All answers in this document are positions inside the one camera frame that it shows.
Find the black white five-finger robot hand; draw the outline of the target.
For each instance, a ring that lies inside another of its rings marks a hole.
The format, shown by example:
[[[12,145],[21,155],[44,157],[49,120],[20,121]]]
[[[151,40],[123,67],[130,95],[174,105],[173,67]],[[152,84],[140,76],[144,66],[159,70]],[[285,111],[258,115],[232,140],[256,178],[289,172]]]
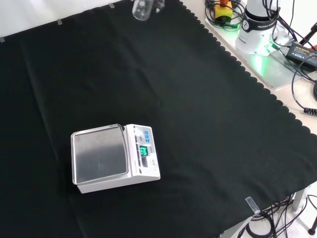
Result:
[[[159,13],[165,7],[165,0],[154,0],[153,10],[155,13]]]

